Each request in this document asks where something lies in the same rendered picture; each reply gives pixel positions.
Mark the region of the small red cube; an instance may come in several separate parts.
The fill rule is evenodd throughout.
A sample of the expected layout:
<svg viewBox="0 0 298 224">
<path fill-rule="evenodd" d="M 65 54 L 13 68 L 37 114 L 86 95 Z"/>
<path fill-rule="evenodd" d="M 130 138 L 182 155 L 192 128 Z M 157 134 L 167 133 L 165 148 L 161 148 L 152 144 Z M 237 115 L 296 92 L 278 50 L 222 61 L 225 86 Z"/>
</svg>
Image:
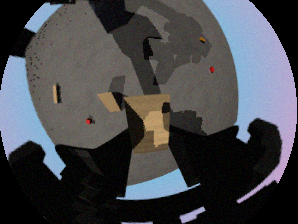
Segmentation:
<svg viewBox="0 0 298 224">
<path fill-rule="evenodd" d="M 88 117 L 88 119 L 86 119 L 86 124 L 92 124 L 92 119 L 90 119 L 90 117 Z"/>
</svg>

